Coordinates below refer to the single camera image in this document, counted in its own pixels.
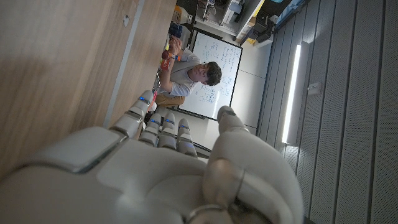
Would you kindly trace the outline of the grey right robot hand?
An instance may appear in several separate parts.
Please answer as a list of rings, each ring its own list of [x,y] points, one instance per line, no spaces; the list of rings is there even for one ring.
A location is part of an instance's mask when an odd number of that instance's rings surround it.
[[[145,91],[115,124],[77,131],[1,180],[2,223],[302,223],[298,180],[284,157],[229,106],[207,161],[187,120],[144,115]]]

